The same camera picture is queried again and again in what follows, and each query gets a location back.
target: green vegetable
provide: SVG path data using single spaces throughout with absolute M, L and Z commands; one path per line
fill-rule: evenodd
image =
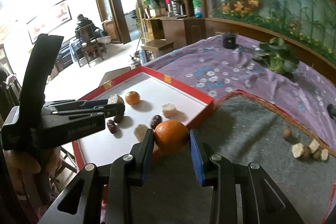
M 271 71 L 286 75 L 297 69 L 299 59 L 283 39 L 273 37 L 269 43 L 260 43 L 259 48 L 252 59 L 261 65 L 266 64 Z

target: wooden cabinet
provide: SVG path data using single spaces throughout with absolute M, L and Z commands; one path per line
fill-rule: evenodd
M 165 38 L 174 42 L 174 48 L 182 48 L 205 39 L 206 29 L 203 18 L 161 19 Z
M 103 23 L 103 28 L 107 32 L 107 34 L 111 37 L 111 42 L 120 42 L 120 38 L 116 31 L 114 20 L 105 21 Z

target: painting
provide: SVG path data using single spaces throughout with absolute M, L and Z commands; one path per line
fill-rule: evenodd
M 62 0 L 27 23 L 31 43 L 34 44 L 41 33 L 50 33 L 70 20 L 67 0 Z

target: black sofa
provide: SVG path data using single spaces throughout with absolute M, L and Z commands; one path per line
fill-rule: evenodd
M 57 59 L 56 59 L 56 67 L 58 69 L 58 72 L 61 72 L 65 68 L 69 67 L 73 62 L 71 59 L 71 54 L 70 54 L 70 47 L 69 44 L 71 41 L 77 40 L 76 37 L 72 37 L 67 41 L 64 41 L 62 43 L 61 49 L 58 52 Z M 82 57 L 83 53 L 81 48 L 77 50 L 77 54 L 79 58 Z

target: thermos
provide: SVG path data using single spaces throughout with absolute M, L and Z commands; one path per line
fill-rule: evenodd
M 147 62 L 149 62 L 151 60 L 151 55 L 149 54 L 148 51 L 145 51 L 146 52 L 146 60 Z
M 223 34 L 223 47 L 234 50 L 236 46 L 237 35 L 233 32 L 226 32 Z
M 173 14 L 175 16 L 182 15 L 181 13 L 182 0 L 171 0 L 171 4 L 173 7 Z
M 141 64 L 143 65 L 143 64 L 147 63 L 145 51 L 140 50 L 139 55 L 140 55 Z
M 172 12 L 173 11 L 173 7 L 171 5 L 171 0 L 166 0 L 166 5 L 168 7 L 168 12 Z

